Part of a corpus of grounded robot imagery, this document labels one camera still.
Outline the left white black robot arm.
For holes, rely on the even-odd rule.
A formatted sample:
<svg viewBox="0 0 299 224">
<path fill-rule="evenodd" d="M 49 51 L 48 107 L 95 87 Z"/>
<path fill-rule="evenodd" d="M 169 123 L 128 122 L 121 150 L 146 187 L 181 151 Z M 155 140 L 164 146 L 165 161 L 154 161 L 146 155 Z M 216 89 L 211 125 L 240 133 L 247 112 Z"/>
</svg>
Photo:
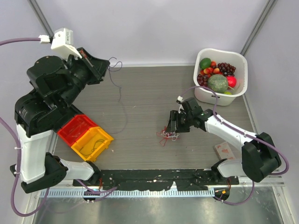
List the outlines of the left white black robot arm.
<svg viewBox="0 0 299 224">
<path fill-rule="evenodd" d="M 19 98 L 14 107 L 21 159 L 10 167 L 21 178 L 21 187 L 33 193 L 63 180 L 95 186 L 100 170 L 87 159 L 71 162 L 50 151 L 54 134 L 73 145 L 95 123 L 85 118 L 73 102 L 87 86 L 104 80 L 110 62 L 79 48 L 79 57 L 44 56 L 27 70 L 32 91 Z"/>
</svg>

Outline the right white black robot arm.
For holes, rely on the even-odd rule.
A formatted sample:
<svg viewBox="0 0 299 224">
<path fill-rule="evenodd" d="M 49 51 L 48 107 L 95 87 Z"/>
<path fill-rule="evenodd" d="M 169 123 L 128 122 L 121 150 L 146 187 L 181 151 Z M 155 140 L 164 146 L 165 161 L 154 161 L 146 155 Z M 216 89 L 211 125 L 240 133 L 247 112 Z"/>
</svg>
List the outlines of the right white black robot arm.
<svg viewBox="0 0 299 224">
<path fill-rule="evenodd" d="M 191 127 L 199 128 L 222 138 L 241 152 L 240 159 L 221 159 L 211 167 L 214 183 L 222 184 L 228 177 L 242 175 L 260 182 L 281 166 L 279 154 L 267 133 L 246 132 L 213 110 L 203 110 L 195 98 L 183 100 L 179 105 L 178 110 L 170 112 L 167 133 L 188 133 Z"/>
</svg>

